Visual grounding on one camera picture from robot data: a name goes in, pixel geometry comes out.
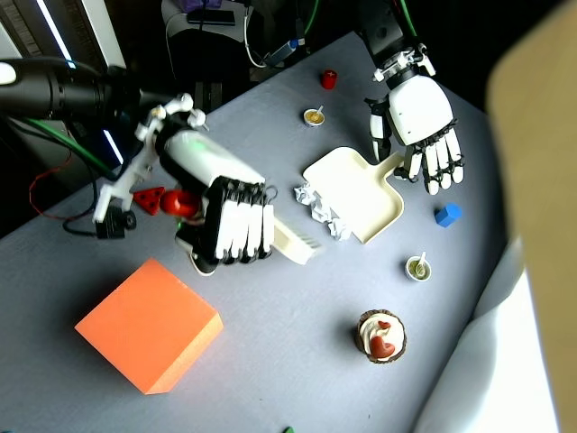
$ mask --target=cream dustpan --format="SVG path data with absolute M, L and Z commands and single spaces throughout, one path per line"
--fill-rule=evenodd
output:
M 403 198 L 386 181 L 402 162 L 393 153 L 370 165 L 357 151 L 339 147 L 308 167 L 303 177 L 367 244 L 403 213 Z

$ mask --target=white robotic hand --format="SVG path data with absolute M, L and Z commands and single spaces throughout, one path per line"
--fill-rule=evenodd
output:
M 375 80 L 387 80 L 390 93 L 382 100 L 366 102 L 371 107 L 377 161 L 389 156 L 394 132 L 398 142 L 407 146 L 404 165 L 395 170 L 395 176 L 416 182 L 422 166 L 426 190 L 434 195 L 439 188 L 463 181 L 464 159 L 453 129 L 456 119 L 451 104 L 432 78 L 421 75 L 420 67 L 435 74 L 424 45 L 396 54 L 375 72 Z

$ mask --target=brown blurry object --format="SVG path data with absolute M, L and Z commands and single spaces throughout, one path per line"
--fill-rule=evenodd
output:
M 495 68 L 488 111 L 511 232 L 521 234 L 562 431 L 577 431 L 577 3 L 560 7 Z

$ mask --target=orange box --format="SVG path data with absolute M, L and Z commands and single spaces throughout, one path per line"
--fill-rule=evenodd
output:
M 223 329 L 218 312 L 150 259 L 75 329 L 145 394 L 168 392 Z

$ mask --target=white bowl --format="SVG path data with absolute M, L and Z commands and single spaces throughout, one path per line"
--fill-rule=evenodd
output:
M 321 113 L 321 121 L 318 123 L 315 122 L 311 122 L 310 120 L 307 119 L 307 114 L 308 113 L 316 113 L 316 108 L 309 108 L 304 114 L 303 114 L 303 119 L 305 119 L 305 123 L 309 126 L 312 127 L 316 127 L 316 126 L 320 126 L 321 124 L 323 124 L 325 122 L 325 114 Z
M 418 281 L 418 282 L 424 282 L 427 281 L 429 278 L 431 278 L 431 265 L 429 264 L 429 262 L 425 259 L 425 261 L 423 262 L 423 266 L 425 266 L 425 276 L 423 278 L 418 278 L 416 275 L 413 275 L 413 273 L 411 273 L 409 266 L 413 263 L 413 262 L 417 262 L 421 260 L 421 257 L 418 255 L 414 255 L 412 257 L 410 257 L 407 260 L 407 263 L 405 263 L 405 274 L 409 277 L 409 279 L 413 280 L 413 281 Z

